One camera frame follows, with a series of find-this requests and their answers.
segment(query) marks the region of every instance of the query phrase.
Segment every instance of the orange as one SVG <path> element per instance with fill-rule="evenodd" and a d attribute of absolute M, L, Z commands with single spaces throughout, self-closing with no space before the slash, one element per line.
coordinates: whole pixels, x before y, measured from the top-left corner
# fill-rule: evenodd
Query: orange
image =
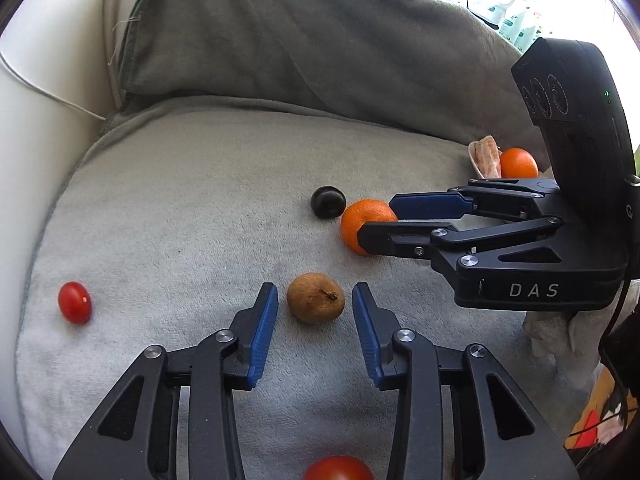
<path fill-rule="evenodd" d="M 502 178 L 537 178 L 536 159 L 521 148 L 509 148 L 500 156 Z"/>
<path fill-rule="evenodd" d="M 352 251 L 362 256 L 370 256 L 358 244 L 358 230 L 366 222 L 397 222 L 396 214 L 386 202 L 365 198 L 351 204 L 342 214 L 340 234 Z"/>

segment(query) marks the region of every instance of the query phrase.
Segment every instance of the brown kiwi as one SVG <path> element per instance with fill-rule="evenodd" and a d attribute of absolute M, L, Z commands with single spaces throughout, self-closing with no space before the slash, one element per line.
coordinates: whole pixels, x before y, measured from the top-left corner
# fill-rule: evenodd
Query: brown kiwi
<path fill-rule="evenodd" d="M 328 323 L 344 310 L 344 292 L 329 276 L 319 272 L 301 274 L 287 289 L 291 313 L 309 324 Z"/>

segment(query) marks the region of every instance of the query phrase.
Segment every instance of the grey blanket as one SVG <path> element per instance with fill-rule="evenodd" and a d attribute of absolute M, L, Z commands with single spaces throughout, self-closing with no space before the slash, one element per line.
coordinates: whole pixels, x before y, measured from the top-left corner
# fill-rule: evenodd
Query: grey blanket
<path fill-rule="evenodd" d="M 389 200 L 472 176 L 466 146 L 268 102 L 172 99 L 114 128 L 74 173 L 34 261 L 17 380 L 37 471 L 51 478 L 146 346 L 197 344 L 251 306 L 263 281 L 276 283 L 280 311 L 262 381 L 236 396 L 248 480 L 300 480 L 329 454 L 359 456 L 384 478 L 396 394 L 377 391 L 367 377 L 350 308 L 358 281 L 436 344 L 485 343 L 566 434 L 586 394 L 568 390 L 553 363 L 533 357 L 520 328 L 524 313 L 460 308 L 427 263 L 358 256 L 340 240 L 338 221 L 319 221 L 308 205 L 325 184 L 350 202 Z M 287 285 L 308 271 L 333 276 L 345 290 L 348 306 L 331 324 L 304 326 L 287 311 Z M 69 325 L 58 311 L 58 290 L 70 280 L 92 295 L 88 325 Z M 182 480 L 185 424 L 183 409 Z"/>
<path fill-rule="evenodd" d="M 138 0 L 120 85 L 261 98 L 548 158 L 511 78 L 520 55 L 448 0 Z"/>

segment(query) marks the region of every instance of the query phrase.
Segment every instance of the black plum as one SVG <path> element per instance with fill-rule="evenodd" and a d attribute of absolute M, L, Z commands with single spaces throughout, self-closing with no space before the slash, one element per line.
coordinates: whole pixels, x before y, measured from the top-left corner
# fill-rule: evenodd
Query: black plum
<path fill-rule="evenodd" d="M 334 186 L 322 186 L 311 195 L 311 209 L 318 218 L 338 218 L 347 207 L 344 194 Z"/>

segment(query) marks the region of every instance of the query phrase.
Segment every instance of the red tomato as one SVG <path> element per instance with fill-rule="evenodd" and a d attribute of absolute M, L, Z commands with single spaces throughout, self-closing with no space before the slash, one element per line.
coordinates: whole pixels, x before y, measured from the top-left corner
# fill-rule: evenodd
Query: red tomato
<path fill-rule="evenodd" d="M 71 323 L 84 324 L 91 317 L 91 297 L 78 282 L 65 283 L 58 293 L 60 312 Z"/>
<path fill-rule="evenodd" d="M 306 470 L 304 480 L 373 480 L 364 462 L 353 456 L 328 456 Z"/>

